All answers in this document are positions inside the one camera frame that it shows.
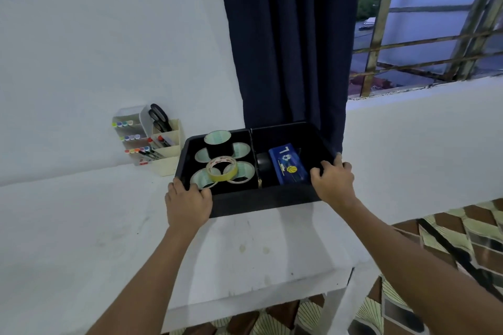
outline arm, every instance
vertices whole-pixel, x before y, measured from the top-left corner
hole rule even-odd
[[[311,170],[318,196],[346,221],[396,292],[432,332],[501,333],[499,300],[375,217],[356,198],[351,164],[343,163],[341,154],[333,165],[321,163],[323,176],[318,168]]]
[[[164,238],[88,335],[160,334],[182,259],[213,205],[209,189],[199,192],[194,184],[186,191],[177,178],[165,201],[169,227]]]

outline scissors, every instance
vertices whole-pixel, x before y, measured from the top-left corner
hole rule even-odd
[[[164,113],[164,110],[162,110],[158,104],[153,103],[150,105],[148,115],[150,115],[150,117],[154,120],[154,127],[159,130],[159,132],[168,132],[173,130],[170,126],[166,113]]]

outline forearm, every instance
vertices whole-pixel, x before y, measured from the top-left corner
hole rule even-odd
[[[360,201],[337,212],[434,333],[496,334],[503,328],[503,305],[475,281],[400,235]]]
[[[154,253],[88,335],[160,334],[178,269],[193,237],[194,233],[168,228]]]

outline table leg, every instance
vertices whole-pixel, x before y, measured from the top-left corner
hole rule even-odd
[[[380,271],[374,260],[353,269],[345,289],[329,291],[321,311],[316,335],[344,335],[374,285]]]

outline white desk organizer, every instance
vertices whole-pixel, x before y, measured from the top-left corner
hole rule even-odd
[[[159,135],[162,135],[163,138],[170,139],[170,142],[173,142],[174,145],[154,149],[155,152],[163,155],[165,157],[164,159],[150,160],[141,154],[130,154],[127,156],[129,156],[135,166],[150,164],[154,173],[160,176],[173,175],[177,170],[178,160],[185,142],[180,120],[170,119],[169,123],[173,130],[169,132],[159,132],[154,128],[152,119],[148,115],[149,109],[150,104],[120,109],[112,118],[112,123],[132,121],[132,124],[126,127],[114,127],[120,138],[126,135],[140,135],[140,139],[130,141],[122,140],[125,149],[149,146],[149,137],[155,139]]]

